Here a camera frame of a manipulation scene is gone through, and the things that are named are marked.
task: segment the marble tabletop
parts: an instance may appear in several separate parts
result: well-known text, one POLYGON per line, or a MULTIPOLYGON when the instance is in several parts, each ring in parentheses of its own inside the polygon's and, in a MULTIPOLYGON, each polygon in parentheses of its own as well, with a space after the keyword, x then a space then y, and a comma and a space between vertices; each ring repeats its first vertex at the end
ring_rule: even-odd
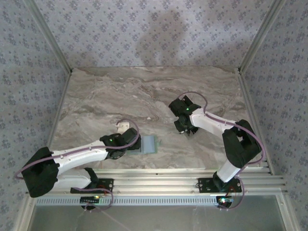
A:
MULTIPOLYGON (((142 135, 156 135, 158 153, 124 155, 117 160, 89 163, 93 168, 208 168, 226 160, 222 139, 200 129, 179 134, 168 105, 193 90, 208 99, 208 111, 226 119, 248 120, 237 75, 232 68, 93 67, 74 69, 50 149, 85 145, 116 133, 116 122, 134 120, 142 135)), ((190 99, 203 106, 198 95, 190 99)))

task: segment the floral wallpaper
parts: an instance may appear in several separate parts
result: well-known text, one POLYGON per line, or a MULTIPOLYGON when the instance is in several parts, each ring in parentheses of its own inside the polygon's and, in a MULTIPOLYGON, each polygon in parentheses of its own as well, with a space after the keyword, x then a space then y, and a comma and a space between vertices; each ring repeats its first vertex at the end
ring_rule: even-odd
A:
POLYGON ((46 145, 68 75, 22 0, 0 9, 0 230, 10 231, 26 192, 13 174, 46 145))
POLYGON ((244 74, 277 174, 308 230, 308 2, 287 0, 244 74))
POLYGON ((72 67, 238 66, 272 0, 36 0, 72 67))

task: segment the wall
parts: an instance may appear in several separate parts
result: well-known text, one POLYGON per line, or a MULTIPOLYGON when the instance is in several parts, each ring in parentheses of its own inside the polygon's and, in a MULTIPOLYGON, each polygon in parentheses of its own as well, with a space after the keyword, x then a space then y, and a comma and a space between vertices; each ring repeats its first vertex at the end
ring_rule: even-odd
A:
POLYGON ((272 0, 36 0, 69 64, 238 66, 272 0))
POLYGON ((245 79, 276 174, 308 230, 308 2, 287 0, 245 79))
POLYGON ((10 231, 26 191, 13 174, 46 145, 67 73, 21 0, 0 9, 0 230, 10 231))

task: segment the black mounting plate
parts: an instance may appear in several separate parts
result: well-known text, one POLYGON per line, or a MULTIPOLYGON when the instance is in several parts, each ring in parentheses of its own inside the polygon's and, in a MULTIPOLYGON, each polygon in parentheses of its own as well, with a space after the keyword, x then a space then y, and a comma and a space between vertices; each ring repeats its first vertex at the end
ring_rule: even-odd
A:
MULTIPOLYGON (((108 189, 109 191, 112 191, 113 187, 114 187, 114 179, 112 179, 112 178, 98 179, 98 183, 97 183, 97 186, 96 186, 96 188, 108 189)), ((71 193, 101 194, 101 193, 103 193, 103 191, 97 190, 97 191, 86 192, 86 191, 79 191, 77 189, 71 188, 71 193)))
POLYGON ((223 191, 218 190, 214 184, 213 178, 198 178, 196 187, 199 189, 199 193, 227 193, 230 187, 233 187, 236 193, 242 192, 241 182, 236 178, 231 179, 223 191))

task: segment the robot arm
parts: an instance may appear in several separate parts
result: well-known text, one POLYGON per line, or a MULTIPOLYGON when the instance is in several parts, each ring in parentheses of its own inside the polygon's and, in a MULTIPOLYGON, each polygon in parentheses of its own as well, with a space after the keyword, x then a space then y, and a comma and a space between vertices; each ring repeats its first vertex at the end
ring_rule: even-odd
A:
POLYGON ((209 112, 205 114, 203 108, 192 103, 187 96, 182 100, 177 98, 169 108, 178 117, 174 124, 180 134, 194 134, 202 128, 223 139, 227 161, 213 175, 214 184, 219 192, 225 191, 234 176, 261 152, 258 142, 251 135, 234 126, 241 126, 253 133, 246 120, 235 122, 209 112))
POLYGON ((40 148, 25 164, 21 171, 31 197, 39 197, 50 190, 63 188, 96 188, 97 177, 91 168, 73 168, 93 161, 118 159, 126 150, 140 147, 141 137, 136 139, 137 131, 129 128, 123 134, 112 134, 101 137, 90 144, 61 151, 50 151, 48 147, 40 148), (108 147, 125 147, 112 149, 108 147))

